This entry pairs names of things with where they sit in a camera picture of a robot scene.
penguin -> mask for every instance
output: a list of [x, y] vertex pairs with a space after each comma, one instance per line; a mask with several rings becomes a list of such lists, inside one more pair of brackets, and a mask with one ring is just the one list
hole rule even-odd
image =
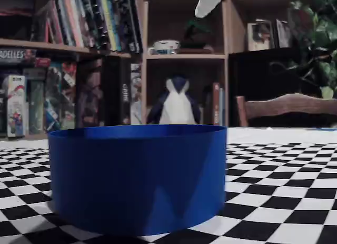
[[200, 124], [198, 104], [186, 93], [190, 83], [181, 76], [166, 80], [166, 92], [147, 116], [147, 124]]

blue cylindrical container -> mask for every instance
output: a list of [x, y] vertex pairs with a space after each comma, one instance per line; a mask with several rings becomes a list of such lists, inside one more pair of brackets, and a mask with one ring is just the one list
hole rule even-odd
[[224, 206], [222, 126], [108, 126], [48, 138], [55, 209], [84, 230], [156, 235], [200, 224]]

bookshelf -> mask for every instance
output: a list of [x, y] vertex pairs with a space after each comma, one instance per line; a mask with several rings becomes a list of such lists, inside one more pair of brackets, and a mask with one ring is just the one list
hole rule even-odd
[[[144, 49], [150, 47], [155, 40], [179, 38], [183, 22], [194, 14], [197, 1], [138, 0], [143, 14]], [[213, 39], [209, 40], [215, 50], [213, 54], [148, 55], [144, 53], [142, 67], [143, 122], [145, 122], [148, 110], [154, 101], [153, 97], [156, 96], [153, 93], [153, 91], [157, 91], [155, 87], [163, 83], [162, 76], [158, 76], [158, 71], [170, 70], [172, 65], [183, 63], [182, 72], [188, 72], [188, 70], [193, 70], [192, 67], [197, 67], [199, 72], [192, 80], [198, 81], [199, 87], [200, 84], [209, 82], [210, 77], [224, 84], [225, 118], [226, 125], [228, 125], [230, 109], [228, 55], [245, 51], [248, 22], [253, 22], [256, 18], [286, 20], [287, 8], [291, 1], [295, 0], [222, 1], [210, 15], [211, 28], [216, 32]]]
[[[48, 0], [37, 0], [39, 10]], [[132, 58], [142, 63], [142, 122], [146, 122], [148, 110], [155, 103], [170, 73], [180, 71], [192, 74], [190, 91], [200, 103], [200, 92], [206, 83], [220, 82], [225, 92], [225, 119], [229, 124], [230, 85], [228, 55], [245, 51], [246, 26], [256, 18], [286, 19], [289, 2], [295, 0], [223, 0], [207, 17], [212, 35], [204, 39], [210, 44], [212, 54], [149, 55], [147, 48], [155, 41], [181, 40], [186, 22], [194, 17], [198, 0], [137, 0], [138, 15], [142, 27], [144, 53], [130, 55], [118, 52], [100, 52], [89, 48], [31, 41], [0, 39], [0, 46], [35, 48], [51, 53], [75, 54], [81, 59], [95, 55]], [[38, 139], [27, 136], [26, 139]]]
[[23, 47], [23, 48], [32, 48], [37, 50], [44, 50], [48, 52], [63, 52], [63, 53], [75, 53], [82, 56], [89, 55], [107, 55], [107, 56], [117, 56], [123, 58], [130, 58], [131, 55], [128, 53], [118, 53], [118, 52], [109, 52], [109, 51], [99, 51], [84, 47], [78, 46], [69, 46], [69, 45], [60, 45], [44, 42], [34, 42], [34, 41], [21, 41], [21, 40], [7, 40], [0, 38], [0, 46], [13, 46], [13, 47]]

checkered tablecloth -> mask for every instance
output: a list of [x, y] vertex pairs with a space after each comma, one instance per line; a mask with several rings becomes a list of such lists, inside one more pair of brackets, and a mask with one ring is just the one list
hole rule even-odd
[[214, 218], [175, 233], [112, 237], [54, 212], [47, 149], [0, 150], [0, 244], [337, 242], [337, 144], [229, 144], [226, 168], [227, 201]]

wooden chair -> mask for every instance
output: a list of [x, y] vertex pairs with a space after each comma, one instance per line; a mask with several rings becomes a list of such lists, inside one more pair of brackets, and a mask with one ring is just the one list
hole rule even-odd
[[290, 112], [331, 114], [337, 116], [337, 99], [319, 99], [303, 94], [287, 94], [268, 101], [246, 102], [237, 96], [240, 126], [247, 127], [248, 120], [263, 116], [278, 116]]

